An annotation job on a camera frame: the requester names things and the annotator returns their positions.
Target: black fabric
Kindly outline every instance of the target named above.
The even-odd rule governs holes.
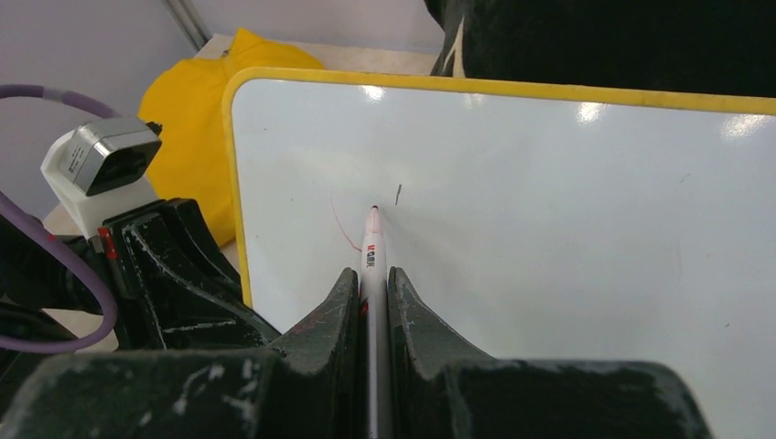
[[[771,0],[426,0],[468,78],[776,97]]]

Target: marker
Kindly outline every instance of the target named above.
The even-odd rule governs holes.
[[[380,211],[372,206],[361,246],[360,316],[366,320],[366,427],[370,439],[391,439],[393,417],[388,340],[388,265]]]

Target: yellow whiteboard frame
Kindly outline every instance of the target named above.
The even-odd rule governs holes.
[[[426,76],[387,75],[335,70],[302,70],[256,67],[241,70],[229,81],[224,92],[222,111],[226,135],[229,172],[232,181],[235,233],[242,279],[242,300],[253,306],[251,280],[248,275],[248,255],[245,250],[243,210],[237,184],[237,155],[232,130],[232,101],[249,80],[294,80],[349,85],[373,85],[400,89],[480,93],[556,101],[601,102],[641,107],[693,110],[700,112],[743,112],[776,115],[776,99],[722,96],[714,94],[679,93],[673,91],[641,91],[607,89],[578,85],[555,85],[503,80],[470,80]]]

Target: red scribble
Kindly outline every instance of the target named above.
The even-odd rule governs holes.
[[[337,220],[337,225],[339,226],[339,230],[342,231],[342,236],[345,237],[346,240],[350,243],[350,246],[356,250],[356,252],[361,253],[361,249],[356,246],[356,244],[353,243],[353,241],[350,240],[350,237],[348,237],[348,234],[345,233],[345,229],[342,228],[342,223],[340,222],[340,217],[337,216],[337,210],[334,209],[334,199],[332,197],[329,197],[329,202],[331,203],[331,211],[334,212],[334,219]]]

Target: yellow cloth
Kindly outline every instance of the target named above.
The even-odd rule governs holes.
[[[138,113],[163,125],[162,147],[147,173],[156,193],[196,199],[219,245],[234,239],[221,99],[229,79],[249,67],[323,69],[299,48],[238,29],[226,56],[185,59],[162,73],[145,92]]]

